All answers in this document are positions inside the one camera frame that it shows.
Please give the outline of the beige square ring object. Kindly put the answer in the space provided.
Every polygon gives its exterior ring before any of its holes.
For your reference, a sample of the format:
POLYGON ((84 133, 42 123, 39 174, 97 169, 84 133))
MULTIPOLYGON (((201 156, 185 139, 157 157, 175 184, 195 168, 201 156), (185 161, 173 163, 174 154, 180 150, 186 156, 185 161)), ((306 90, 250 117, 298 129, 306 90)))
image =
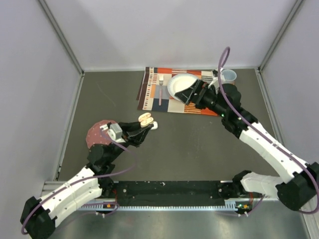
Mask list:
POLYGON ((154 122, 154 118, 151 113, 144 113, 139 116, 138 121, 140 123, 140 127, 146 127, 154 122))

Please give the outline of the white earbud charging case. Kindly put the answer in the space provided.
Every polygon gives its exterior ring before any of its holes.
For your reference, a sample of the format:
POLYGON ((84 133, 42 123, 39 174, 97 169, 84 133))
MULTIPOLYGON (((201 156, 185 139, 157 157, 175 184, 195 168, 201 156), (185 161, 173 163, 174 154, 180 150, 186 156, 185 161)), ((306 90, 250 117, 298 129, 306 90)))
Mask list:
POLYGON ((158 123, 156 121, 153 122, 153 127, 151 128, 151 130, 156 130, 158 129, 158 123))

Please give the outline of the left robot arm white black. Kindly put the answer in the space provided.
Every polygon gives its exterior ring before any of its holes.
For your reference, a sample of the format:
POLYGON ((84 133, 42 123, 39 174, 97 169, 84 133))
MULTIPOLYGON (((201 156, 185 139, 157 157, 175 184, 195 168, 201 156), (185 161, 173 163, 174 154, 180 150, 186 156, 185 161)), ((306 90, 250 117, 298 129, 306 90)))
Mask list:
POLYGON ((130 123, 113 120, 95 123, 86 136, 88 164, 57 189, 38 199, 32 196, 25 202, 20 218, 21 233, 32 239, 47 239, 80 207, 100 196, 109 197, 113 191, 112 176, 133 168, 114 172, 113 162, 124 151, 129 152, 129 146, 139 147, 147 134, 157 128, 153 118, 130 123))

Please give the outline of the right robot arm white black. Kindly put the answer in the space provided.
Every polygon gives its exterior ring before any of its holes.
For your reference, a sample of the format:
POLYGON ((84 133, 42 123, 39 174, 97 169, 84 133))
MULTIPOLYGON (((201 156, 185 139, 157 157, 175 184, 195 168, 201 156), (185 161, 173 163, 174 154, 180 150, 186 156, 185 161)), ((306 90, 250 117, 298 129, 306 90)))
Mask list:
POLYGON ((219 90, 198 78, 170 81, 169 94, 185 105, 208 109, 221 116, 225 129, 254 149, 278 173, 277 177, 244 170, 234 176, 233 192, 244 197, 249 192, 279 199, 292 211, 318 196, 318 163, 308 164, 294 157, 263 128, 260 122, 241 107, 241 94, 235 85, 223 84, 219 90))

